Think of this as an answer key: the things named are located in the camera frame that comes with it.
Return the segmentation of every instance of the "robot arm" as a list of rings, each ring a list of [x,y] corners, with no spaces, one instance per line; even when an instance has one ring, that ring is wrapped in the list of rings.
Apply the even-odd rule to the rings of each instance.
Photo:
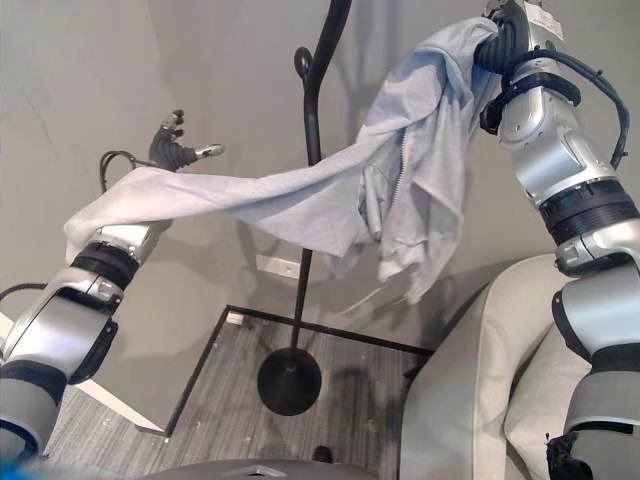
[[[615,169],[625,155],[626,108],[588,67],[557,52],[562,31],[523,1],[491,2],[500,33],[475,60],[503,75],[482,127],[510,150],[513,170],[553,237],[556,264],[577,277],[552,301],[567,346],[591,363],[576,388],[565,435],[548,448],[552,480],[635,478],[640,453],[640,215]],[[579,90],[556,59],[616,102],[621,135],[609,161],[581,131]]]
[[[176,143],[182,116],[182,111],[169,115],[151,143],[149,158],[160,168],[175,171],[224,151],[222,145],[193,149]],[[15,322],[0,368],[2,460],[21,460],[44,450],[66,385],[91,378],[100,367],[118,330],[111,316],[170,225],[161,221],[98,229]]]

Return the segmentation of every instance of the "gray carpet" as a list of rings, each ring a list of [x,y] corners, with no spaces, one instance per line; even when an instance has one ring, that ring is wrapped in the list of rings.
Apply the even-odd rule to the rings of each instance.
[[[303,330],[300,345],[322,369],[322,391],[307,412],[282,417],[262,405],[256,376],[269,352],[288,345],[290,331],[255,319],[225,324],[169,439],[137,431],[68,388],[48,459],[33,468],[66,478],[136,478],[210,460],[309,460],[317,445],[327,445],[336,462],[395,479],[407,386],[402,374],[417,357]]]

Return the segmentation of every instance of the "wall outlet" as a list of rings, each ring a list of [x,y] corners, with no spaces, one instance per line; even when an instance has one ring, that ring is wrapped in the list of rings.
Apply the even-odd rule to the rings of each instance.
[[[234,325],[242,325],[244,322],[244,315],[241,313],[229,312],[227,313],[227,323],[233,323]]]
[[[295,280],[300,277],[300,264],[291,260],[256,255],[256,266],[261,272],[274,273]]]

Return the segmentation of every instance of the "black metal coat stand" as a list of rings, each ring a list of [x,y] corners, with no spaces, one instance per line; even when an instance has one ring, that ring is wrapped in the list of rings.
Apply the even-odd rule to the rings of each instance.
[[[322,159],[318,122],[320,85],[342,35],[350,7],[351,0],[331,0],[314,55],[311,56],[306,47],[298,48],[294,55],[296,72],[304,87],[304,131],[309,166]],[[298,348],[312,255],[311,250],[302,250],[291,344],[270,354],[258,372],[260,398],[270,410],[280,415],[298,415],[306,411],[318,398],[322,386],[318,363],[308,352]]]

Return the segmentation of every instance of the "black floor trim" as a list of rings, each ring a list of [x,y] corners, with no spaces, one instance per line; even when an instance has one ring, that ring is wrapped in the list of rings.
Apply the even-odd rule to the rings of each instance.
[[[178,419],[180,418],[180,415],[184,410],[187,400],[189,399],[189,395],[191,395],[191,391],[193,390],[193,387],[195,386],[195,383],[198,380],[198,376],[202,371],[202,367],[204,367],[204,363],[206,362],[207,357],[211,353],[211,349],[213,348],[213,344],[216,338],[220,334],[220,330],[222,330],[222,326],[225,324],[225,320],[229,312],[239,313],[241,315],[246,315],[248,317],[260,318],[263,320],[268,320],[271,322],[281,323],[285,325],[293,324],[293,320],[291,318],[283,317],[281,315],[261,312],[259,310],[253,310],[251,308],[243,308],[243,307],[236,307],[234,305],[227,305],[222,311],[222,314],[220,314],[218,323],[213,329],[213,332],[211,332],[211,336],[209,337],[209,340],[207,341],[206,346],[202,350],[202,354],[200,355],[198,363],[196,364],[196,367],[194,368],[193,373],[191,374],[191,377],[189,378],[189,381],[187,382],[187,385],[185,386],[182,392],[180,401],[178,402],[178,405],[176,406],[175,410],[173,411],[173,414],[171,415],[171,418],[169,419],[167,428],[163,432],[146,429],[144,427],[140,427],[137,425],[136,425],[136,428],[146,433],[164,435],[165,437],[170,437],[173,434],[173,431],[176,428],[176,424],[178,423]],[[402,343],[390,342],[388,340],[383,340],[381,338],[369,337],[367,335],[348,332],[346,330],[340,330],[338,328],[331,328],[325,325],[317,325],[315,323],[302,322],[301,328],[305,330],[311,330],[314,332],[325,333],[327,335],[333,335],[335,337],[346,338],[348,340],[354,340],[356,342],[368,343],[370,345],[376,345],[378,347],[391,348],[393,350],[399,350],[401,352],[413,353],[413,354],[421,355],[424,357],[430,357],[431,355],[433,355],[433,350],[414,347],[412,345],[404,345]]]
[[[167,424],[167,428],[164,431],[164,435],[166,437],[170,437],[173,434],[173,431],[176,428],[176,424],[178,423],[178,419],[180,418],[180,415],[182,414],[182,410],[184,410],[184,406],[187,403],[187,400],[189,399],[189,395],[191,395],[191,391],[193,390],[194,385],[196,384],[196,381],[198,380],[198,376],[200,375],[200,372],[202,371],[202,367],[204,367],[204,362],[207,361],[207,357],[209,356],[209,354],[211,353],[211,349],[213,348],[213,344],[216,341],[216,338],[218,337],[218,334],[220,333],[220,330],[222,329],[222,326],[224,325],[224,322],[227,318],[227,314],[229,313],[230,308],[227,305],[224,310],[222,311],[222,314],[220,315],[220,318],[218,319],[218,323],[216,324],[215,328],[213,329],[213,332],[211,332],[211,336],[209,337],[209,341],[207,341],[207,344],[205,345],[204,349],[202,350],[202,354],[200,355],[200,359],[198,360],[198,363],[196,364],[196,368],[194,368],[193,373],[191,374],[191,377],[189,378],[189,381],[187,382],[187,385],[184,387],[184,390],[182,391],[182,396],[180,397],[180,401],[178,402],[178,405],[176,406],[175,410],[173,411],[173,415],[171,415],[171,418],[169,419],[169,423]]]
[[[256,317],[263,320],[283,323],[285,325],[293,324],[293,320],[291,318],[283,317],[281,315],[275,315],[273,313],[261,312],[259,310],[253,310],[251,308],[227,305],[227,308],[225,310],[227,312],[239,313],[248,317]],[[416,355],[422,355],[425,357],[430,357],[431,355],[433,355],[433,350],[428,350],[426,348],[414,347],[412,345],[405,345],[403,343],[390,342],[381,338],[369,337],[367,335],[361,335],[359,333],[340,330],[338,328],[327,327],[325,325],[301,322],[301,328],[304,328],[305,330],[312,330],[314,332],[326,333],[327,335],[333,335],[336,337],[347,338],[349,340],[355,340],[356,342],[377,345],[378,347],[392,348],[394,350],[400,350],[401,352],[414,353]]]

